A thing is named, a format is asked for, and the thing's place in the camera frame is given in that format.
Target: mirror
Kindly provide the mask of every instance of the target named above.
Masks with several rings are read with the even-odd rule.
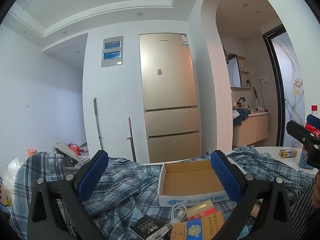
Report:
[[[242,87],[239,61],[237,55],[230,53],[227,55],[227,59],[230,87]]]

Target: refrigerator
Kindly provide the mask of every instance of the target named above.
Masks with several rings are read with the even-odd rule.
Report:
[[[186,34],[139,35],[151,163],[200,156],[198,105]]]

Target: charging cable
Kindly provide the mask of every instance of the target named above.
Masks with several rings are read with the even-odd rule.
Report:
[[[174,217],[175,212],[179,210],[177,217]],[[175,203],[171,209],[171,220],[169,225],[180,223],[187,218],[187,207],[183,203]]]

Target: ceiling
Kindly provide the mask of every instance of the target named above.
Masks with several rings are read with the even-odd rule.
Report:
[[[48,51],[47,54],[71,67],[83,71],[87,38],[88,33],[71,38],[65,42],[59,43],[52,49],[52,53]]]
[[[86,30],[134,20],[188,19],[196,0],[17,0],[3,24],[43,50]]]
[[[246,38],[277,18],[268,0],[221,0],[216,14],[219,32],[237,38]]]

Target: blue plaid blanket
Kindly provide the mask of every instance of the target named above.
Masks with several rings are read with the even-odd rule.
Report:
[[[296,171],[286,164],[273,159],[268,153],[258,153],[254,147],[239,147],[229,155],[246,172],[256,179],[284,180],[290,203],[294,204],[305,188],[314,183],[314,175]],[[187,161],[210,159],[210,155]],[[110,158],[109,166],[84,208],[95,224],[110,240],[138,239],[129,228],[143,215],[168,222],[171,208],[160,207],[157,187],[162,165],[141,165],[123,158]],[[11,224],[21,239],[27,239],[28,210],[34,185],[40,177],[47,181],[60,180],[66,175],[65,159],[62,155],[38,153],[19,169],[12,197]],[[216,203],[215,207],[224,214],[235,207],[230,200]],[[59,201],[61,213],[73,235],[77,231],[72,225],[63,201]],[[253,220],[249,219],[250,229]]]

